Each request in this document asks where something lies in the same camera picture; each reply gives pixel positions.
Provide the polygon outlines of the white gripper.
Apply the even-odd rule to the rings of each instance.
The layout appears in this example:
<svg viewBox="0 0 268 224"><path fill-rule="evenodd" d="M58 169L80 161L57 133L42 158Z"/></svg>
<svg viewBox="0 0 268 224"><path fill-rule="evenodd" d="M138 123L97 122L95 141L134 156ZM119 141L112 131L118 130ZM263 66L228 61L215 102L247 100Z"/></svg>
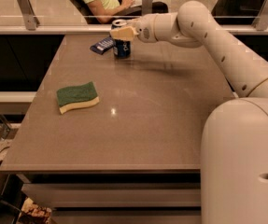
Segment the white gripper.
<svg viewBox="0 0 268 224"><path fill-rule="evenodd" d="M147 14L138 19L127 20L128 26L112 29L110 35L115 40L133 41L138 37L142 42L155 43L155 19L156 14Z"/></svg>

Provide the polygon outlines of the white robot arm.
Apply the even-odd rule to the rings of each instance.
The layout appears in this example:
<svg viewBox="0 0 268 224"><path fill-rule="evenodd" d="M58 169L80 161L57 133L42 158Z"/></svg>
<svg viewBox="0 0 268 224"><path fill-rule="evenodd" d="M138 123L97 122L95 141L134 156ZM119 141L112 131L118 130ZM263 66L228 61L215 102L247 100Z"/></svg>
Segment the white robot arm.
<svg viewBox="0 0 268 224"><path fill-rule="evenodd" d="M268 62L200 2L111 30L115 39L206 48L236 92L208 117L201 142L202 224L268 224Z"/></svg>

